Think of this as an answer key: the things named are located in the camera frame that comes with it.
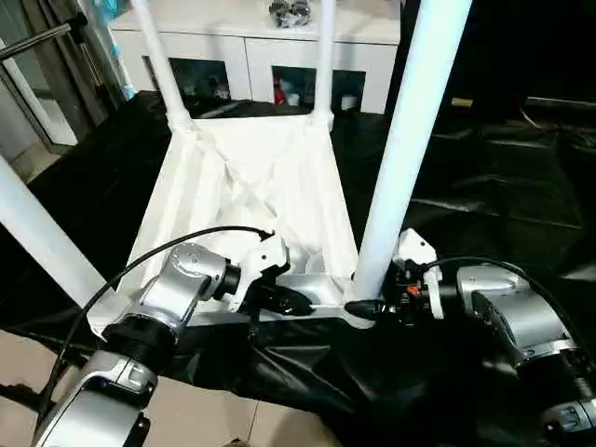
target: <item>white cabinet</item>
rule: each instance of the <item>white cabinet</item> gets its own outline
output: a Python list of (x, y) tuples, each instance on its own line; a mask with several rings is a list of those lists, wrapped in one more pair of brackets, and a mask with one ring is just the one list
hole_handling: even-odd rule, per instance
[[(275, 27), (270, 3), (153, 0), (151, 11), (169, 58), (222, 61), (232, 99), (272, 102), (274, 67), (316, 67), (319, 3), (312, 2), (311, 23), (289, 30)], [(132, 86), (155, 89), (133, 11), (112, 23), (112, 33)], [(384, 112), (399, 41), (399, 0), (338, 0), (333, 67), (363, 74), (362, 112)]]
[[(251, 99), (244, 39), (224, 35), (160, 33), (166, 55), (173, 60), (222, 61), (230, 96)], [(130, 82), (135, 90), (155, 90), (147, 66), (148, 50), (140, 31), (117, 31), (114, 38), (120, 49)]]
[[(300, 40), (246, 39), (252, 99), (273, 102), (275, 66), (315, 68), (317, 42)], [(333, 69), (363, 72), (361, 112), (385, 111), (397, 47), (390, 45), (335, 44)]]

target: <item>white pole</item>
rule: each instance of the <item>white pole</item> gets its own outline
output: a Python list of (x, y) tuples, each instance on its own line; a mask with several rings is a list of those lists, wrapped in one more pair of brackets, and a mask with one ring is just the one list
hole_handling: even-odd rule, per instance
[(471, 3), (420, 4), (348, 299), (380, 295)]
[(315, 110), (317, 117), (329, 120), (332, 116), (333, 42), (335, 40), (335, 0), (321, 0), (318, 26), (317, 83)]
[(169, 127), (172, 131), (174, 129), (192, 129), (194, 126), (193, 120), (184, 107), (176, 78), (159, 41), (159, 34), (151, 17), (151, 12), (149, 12), (149, 6), (147, 6), (146, 0), (132, 0), (132, 5), (142, 33), (145, 36), (147, 48), (149, 49), (149, 59), (156, 74), (159, 90), (168, 109)]
[(81, 307), (105, 284), (95, 267), (1, 156), (0, 222)]

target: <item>black cable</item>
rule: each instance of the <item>black cable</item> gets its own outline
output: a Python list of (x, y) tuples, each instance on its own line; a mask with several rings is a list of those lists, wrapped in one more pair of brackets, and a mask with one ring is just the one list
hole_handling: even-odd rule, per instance
[(103, 297), (103, 295), (108, 290), (110, 290), (123, 276), (125, 276), (132, 269), (137, 267), (139, 264), (142, 264), (143, 262), (145, 262), (147, 259), (151, 258), (152, 256), (155, 256), (156, 254), (159, 254), (161, 251), (165, 251), (171, 247), (174, 247), (175, 245), (185, 242), (188, 239), (209, 235), (211, 233), (219, 233), (222, 231), (246, 231), (246, 232), (250, 232), (250, 233), (255, 233), (261, 238), (261, 240), (265, 240), (271, 236), (270, 233), (267, 233), (266, 231), (260, 230), (258, 228), (254, 228), (252, 226), (227, 225), (227, 226), (216, 226), (213, 228), (206, 228), (204, 230), (195, 231), (194, 233), (190, 233), (190, 234), (182, 236), (182, 237), (177, 237), (177, 238), (171, 240), (170, 242), (166, 242), (165, 244), (160, 245), (159, 247), (146, 252), (143, 256), (139, 257), (132, 263), (128, 264), (120, 273), (118, 273), (113, 278), (111, 278), (109, 281), (107, 281), (91, 297), (91, 299), (87, 302), (87, 304), (81, 309), (79, 314), (76, 316), (76, 319), (74, 320), (70, 331), (68, 331), (68, 334), (66, 335), (66, 338), (64, 339), (64, 342), (62, 343), (62, 348), (61, 348), (60, 354), (56, 357), (56, 361), (54, 362), (54, 366), (52, 367), (52, 372), (49, 375), (49, 378), (47, 380), (46, 385), (44, 386), (44, 390), (43, 390), (43, 393), (41, 396), (41, 401), (39, 404), (39, 414), (37, 415), (37, 422), (35, 425), (35, 429), (39, 428), (44, 417), (46, 417), (47, 409), (48, 409), (49, 403), (51, 401), (52, 393), (60, 379), (61, 365), (63, 363), (64, 355), (66, 354), (66, 350), (68, 349), (69, 344), (73, 341), (73, 338), (75, 337), (75, 334), (76, 334), (76, 330), (79, 328), (79, 326), (85, 319), (85, 315), (88, 313), (88, 311), (91, 309), (91, 307), (93, 307), (98, 301), (100, 301), (100, 299)]
[(518, 277), (527, 281), (535, 292), (539, 295), (545, 297), (547, 301), (553, 302), (554, 298), (549, 293), (546, 287), (532, 278), (530, 275), (525, 273), (521, 267), (518, 267), (515, 264), (506, 263), (504, 261), (497, 261), (491, 258), (483, 258), (481, 256), (455, 256), (453, 258), (442, 258), (438, 259), (437, 261), (433, 261), (431, 263), (422, 264), (422, 269), (424, 271), (430, 270), (432, 267), (437, 267), (445, 264), (491, 264), (496, 265), (497, 267), (504, 268), (509, 272), (515, 273)]

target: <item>black plastic sheet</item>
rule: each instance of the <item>black plastic sheet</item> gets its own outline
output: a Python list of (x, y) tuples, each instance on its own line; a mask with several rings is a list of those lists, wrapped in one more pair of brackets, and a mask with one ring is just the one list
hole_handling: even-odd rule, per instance
[[(241, 104), (226, 116), (292, 112)], [(358, 244), (387, 129), (381, 116), (335, 118), (333, 147)], [(168, 141), (157, 96), (142, 94), (32, 184), (107, 277), (127, 260)], [(437, 127), (404, 227), (440, 257), (489, 256), (526, 268), (552, 289), (594, 354), (595, 147), (580, 131)], [(56, 321), (13, 328), (57, 344), (72, 302), (8, 234), (0, 245), (15, 261), (2, 274), (0, 323), (64, 311)], [(82, 332), (75, 346), (92, 350), (96, 340)], [(483, 328), (464, 318), (367, 331), (341, 320), (291, 321), (188, 329), (168, 375), (316, 412), (346, 447), (539, 445), (535, 415), (498, 356)]]

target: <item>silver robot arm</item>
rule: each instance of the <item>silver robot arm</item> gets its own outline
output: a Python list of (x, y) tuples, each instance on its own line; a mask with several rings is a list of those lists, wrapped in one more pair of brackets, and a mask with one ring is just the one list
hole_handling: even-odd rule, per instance
[(492, 328), (541, 413), (549, 440), (596, 441), (593, 365), (551, 304), (516, 274), (492, 264), (457, 270), (455, 287), (440, 284), (436, 252), (412, 229), (400, 235), (384, 286), (384, 299), (351, 302), (345, 310), (360, 318), (415, 326), (442, 319), (442, 302), (461, 300), (466, 313)]
[[(42, 421), (32, 445), (142, 446), (150, 427), (142, 411), (198, 301), (225, 300), (238, 310), (251, 285), (278, 275), (289, 262), (276, 236), (262, 241), (247, 259), (238, 267), (197, 244), (172, 249), (138, 302), (106, 328), (104, 350), (93, 354)], [(269, 290), (275, 287), (269, 284)]]
[(460, 268), (457, 289), (466, 311), (501, 340), (521, 384), (541, 409), (548, 437), (593, 442), (591, 361), (547, 300), (515, 273), (492, 265)]

